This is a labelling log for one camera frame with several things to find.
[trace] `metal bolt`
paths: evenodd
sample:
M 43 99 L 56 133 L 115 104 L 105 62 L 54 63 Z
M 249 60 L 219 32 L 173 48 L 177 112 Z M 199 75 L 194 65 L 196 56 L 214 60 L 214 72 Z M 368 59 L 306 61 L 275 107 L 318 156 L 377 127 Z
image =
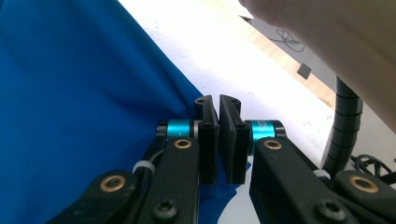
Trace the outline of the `metal bolt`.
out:
M 152 208 L 152 215 L 159 222 L 169 222 L 177 215 L 176 203 L 173 200 L 162 200 Z
M 322 217 L 332 222 L 343 222 L 347 220 L 347 214 L 343 208 L 332 200 L 317 201 L 317 211 Z

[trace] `white zip tie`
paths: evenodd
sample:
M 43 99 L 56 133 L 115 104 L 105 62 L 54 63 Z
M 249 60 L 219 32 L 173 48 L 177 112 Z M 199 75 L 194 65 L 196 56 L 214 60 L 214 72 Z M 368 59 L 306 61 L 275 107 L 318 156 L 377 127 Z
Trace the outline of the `white zip tie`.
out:
M 149 168 L 150 171 L 152 172 L 152 175 L 155 174 L 155 166 L 152 164 L 150 161 L 139 161 L 134 165 L 134 169 L 132 170 L 132 173 L 136 171 L 137 168 L 139 167 L 145 167 Z
M 325 170 L 315 170 L 314 174 L 321 178 L 321 177 L 327 177 L 328 179 L 332 179 L 332 177 L 329 175 L 329 173 L 327 173 L 327 171 Z

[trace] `blue cloth fold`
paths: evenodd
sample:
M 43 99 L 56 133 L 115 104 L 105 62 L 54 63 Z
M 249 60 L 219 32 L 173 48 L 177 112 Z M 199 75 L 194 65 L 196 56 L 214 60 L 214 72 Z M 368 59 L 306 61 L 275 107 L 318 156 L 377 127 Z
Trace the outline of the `blue cloth fold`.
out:
M 0 223 L 43 223 L 132 169 L 200 96 L 115 0 L 0 0 Z M 233 193 L 203 195 L 202 223 Z

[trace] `teal cylindrical joint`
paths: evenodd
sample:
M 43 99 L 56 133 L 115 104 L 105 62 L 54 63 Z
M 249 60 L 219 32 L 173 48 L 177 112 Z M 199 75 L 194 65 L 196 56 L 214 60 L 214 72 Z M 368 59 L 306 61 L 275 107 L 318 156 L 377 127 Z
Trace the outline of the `teal cylindrical joint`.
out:
M 190 120 L 189 119 L 169 119 L 167 128 L 168 137 L 189 137 Z
M 247 120 L 251 126 L 251 155 L 254 153 L 256 142 L 264 137 L 275 137 L 276 132 L 270 120 Z

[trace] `black cable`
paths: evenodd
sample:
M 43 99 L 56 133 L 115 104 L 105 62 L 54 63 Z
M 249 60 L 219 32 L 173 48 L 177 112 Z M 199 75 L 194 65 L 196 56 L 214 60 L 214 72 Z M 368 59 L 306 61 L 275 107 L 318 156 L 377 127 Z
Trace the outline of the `black cable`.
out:
M 289 33 L 286 32 L 284 30 L 276 30 L 277 34 L 282 38 L 282 39 L 272 39 L 272 38 L 268 38 L 269 40 L 275 41 L 275 42 L 283 42 L 285 43 L 286 46 L 288 46 L 290 49 L 296 51 L 296 52 L 303 52 L 305 49 L 305 45 L 299 41 L 294 39 L 294 37 Z M 302 45 L 303 48 L 302 49 L 295 49 L 291 44 L 293 45 Z
M 362 110 L 361 98 L 338 77 L 332 136 L 323 164 L 331 176 L 347 166 L 361 126 Z

